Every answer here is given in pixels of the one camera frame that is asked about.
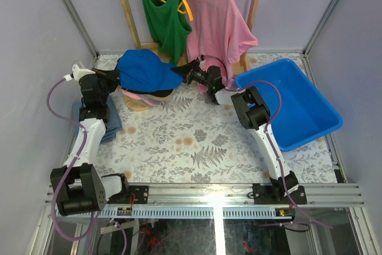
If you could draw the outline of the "pink cap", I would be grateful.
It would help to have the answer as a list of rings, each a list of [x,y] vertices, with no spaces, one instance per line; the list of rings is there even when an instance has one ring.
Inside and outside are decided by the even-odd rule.
[[[124,96],[127,96],[127,97],[129,97],[131,99],[134,99],[134,100],[144,100],[144,99],[147,99],[147,97],[145,97],[145,96],[139,96],[138,94],[129,92],[129,91],[124,90],[122,88],[121,88],[121,92],[123,93]]]

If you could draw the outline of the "blue cap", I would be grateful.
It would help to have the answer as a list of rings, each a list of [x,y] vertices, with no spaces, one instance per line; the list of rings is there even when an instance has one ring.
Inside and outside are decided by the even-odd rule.
[[[117,61],[120,86],[127,90],[155,92],[179,87],[183,78],[173,72],[174,66],[164,63],[148,49],[127,50]]]

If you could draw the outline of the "black sport cap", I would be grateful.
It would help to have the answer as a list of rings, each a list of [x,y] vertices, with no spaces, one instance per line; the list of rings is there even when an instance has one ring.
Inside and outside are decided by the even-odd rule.
[[[170,90],[157,90],[157,91],[147,92],[147,91],[129,90],[126,88],[122,88],[122,89],[127,90],[127,91],[132,92],[132,93],[135,93],[135,94],[145,94],[145,95],[151,94],[151,95],[159,96],[159,97],[167,96],[174,91],[173,89],[170,89]]]

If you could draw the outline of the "purple cap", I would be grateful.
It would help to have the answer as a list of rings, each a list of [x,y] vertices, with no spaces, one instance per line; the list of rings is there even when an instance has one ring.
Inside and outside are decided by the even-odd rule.
[[[160,104],[159,101],[151,99],[150,97],[146,97],[144,95],[140,95],[139,98],[150,106],[157,106],[158,104]]]

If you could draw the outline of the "beige sport cap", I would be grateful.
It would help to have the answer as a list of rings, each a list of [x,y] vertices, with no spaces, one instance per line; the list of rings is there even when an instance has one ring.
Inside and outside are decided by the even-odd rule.
[[[169,100],[172,97],[172,93],[170,93],[169,95],[164,96],[164,97],[159,97],[159,96],[147,94],[147,97],[151,98],[155,102],[152,106],[157,106],[157,105],[161,104],[161,102],[165,102],[165,101]]]

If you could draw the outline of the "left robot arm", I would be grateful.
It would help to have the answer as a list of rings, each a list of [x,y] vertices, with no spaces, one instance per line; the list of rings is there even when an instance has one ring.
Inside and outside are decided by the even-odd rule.
[[[86,69],[74,64],[72,73],[59,82],[71,80],[78,82],[82,94],[78,120],[73,121],[79,130],[68,159],[50,174],[53,205],[61,216],[102,211],[106,204],[124,204],[131,196],[124,174],[99,176],[94,166],[111,119],[107,101],[120,83],[120,72]]]

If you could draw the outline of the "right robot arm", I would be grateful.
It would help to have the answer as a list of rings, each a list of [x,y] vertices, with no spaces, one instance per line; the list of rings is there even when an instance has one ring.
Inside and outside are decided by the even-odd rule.
[[[270,182],[272,184],[271,196],[279,204],[288,201],[295,205],[294,192],[298,191],[299,183],[294,172],[285,162],[282,152],[276,142],[271,122],[278,115],[282,99],[279,90],[271,83],[263,80],[255,81],[269,85],[276,91],[279,105],[274,115],[262,98],[254,84],[246,88],[227,88],[223,84],[220,68],[211,66],[204,71],[200,68],[200,60],[196,59],[186,65],[172,67],[171,70],[183,78],[187,85],[195,81],[207,88],[207,95],[217,105],[232,105],[236,116],[244,129],[249,130],[267,164]]]

